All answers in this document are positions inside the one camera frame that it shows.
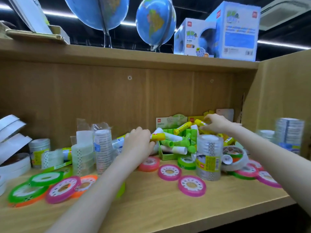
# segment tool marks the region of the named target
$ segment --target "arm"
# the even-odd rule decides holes
[[[234,137],[260,162],[284,190],[311,216],[311,162],[283,149],[257,134],[231,123],[225,117],[209,114],[212,123],[205,130]]]
[[[149,130],[132,130],[122,153],[46,233],[97,233],[122,183],[148,157],[154,145]]]

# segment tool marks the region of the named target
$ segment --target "blue globe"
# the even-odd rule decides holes
[[[70,10],[87,26],[102,30],[98,0],[65,0]],[[118,27],[125,19],[130,0],[102,0],[106,28]]]
[[[165,34],[168,20],[170,28],[163,42],[166,43],[174,34],[176,28],[176,12],[172,6],[172,16],[169,18],[169,0],[143,0],[136,13],[136,28],[142,40],[150,46],[158,45]]]

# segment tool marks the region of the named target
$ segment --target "barcode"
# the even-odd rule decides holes
[[[216,162],[215,162],[215,170],[219,170],[219,159],[218,158],[216,159]]]
[[[245,55],[253,55],[253,51],[252,50],[247,50],[247,51],[245,51]]]

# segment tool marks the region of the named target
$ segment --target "red logo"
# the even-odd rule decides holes
[[[217,12],[216,19],[218,19],[220,17],[220,13],[221,13],[221,10]]]

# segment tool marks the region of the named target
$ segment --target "ceiling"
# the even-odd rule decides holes
[[[136,11],[142,0],[130,0],[126,22],[135,22]],[[224,0],[173,0],[176,10],[177,26],[185,18],[206,19],[206,17]],[[274,0],[225,0],[246,5],[266,6]],[[64,0],[39,0],[42,9],[71,13]],[[92,29],[78,19],[47,15],[53,25],[61,26],[70,36],[71,44],[103,46],[103,32]],[[0,10],[0,20],[16,25],[19,29],[27,29],[26,25],[12,11]],[[139,37],[136,27],[120,25],[110,31],[112,47],[121,49],[150,50],[150,46]],[[311,11],[291,19],[277,27],[259,32],[259,39],[278,43],[311,46]],[[173,38],[161,46],[161,52],[173,53]],[[256,59],[258,61],[278,57],[298,51],[296,48],[259,44]]]

